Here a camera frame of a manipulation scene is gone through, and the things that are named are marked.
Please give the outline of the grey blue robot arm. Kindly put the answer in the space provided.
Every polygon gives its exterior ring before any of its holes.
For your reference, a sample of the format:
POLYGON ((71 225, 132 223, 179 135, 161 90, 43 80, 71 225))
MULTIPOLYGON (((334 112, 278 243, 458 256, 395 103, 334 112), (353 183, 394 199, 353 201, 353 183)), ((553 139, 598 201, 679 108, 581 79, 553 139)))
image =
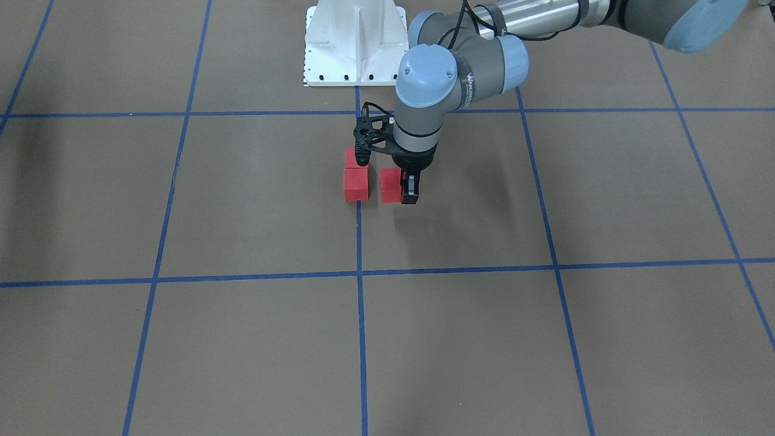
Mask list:
POLYGON ((399 176, 383 193, 403 204, 419 198, 421 172, 434 160, 444 117, 504 94, 529 74, 527 41, 548 41, 576 27, 620 28, 663 47, 695 53, 714 44, 742 14, 745 1, 496 1, 457 17, 429 10, 409 27, 390 122, 399 176))

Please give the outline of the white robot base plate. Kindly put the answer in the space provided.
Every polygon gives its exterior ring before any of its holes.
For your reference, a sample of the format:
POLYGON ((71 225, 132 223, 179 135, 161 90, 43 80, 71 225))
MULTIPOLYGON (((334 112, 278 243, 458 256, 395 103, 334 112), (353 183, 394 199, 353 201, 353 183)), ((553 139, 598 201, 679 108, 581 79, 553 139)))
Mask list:
POLYGON ((304 85, 395 85, 409 50, 404 8, 393 1, 318 1, 305 17, 304 85))

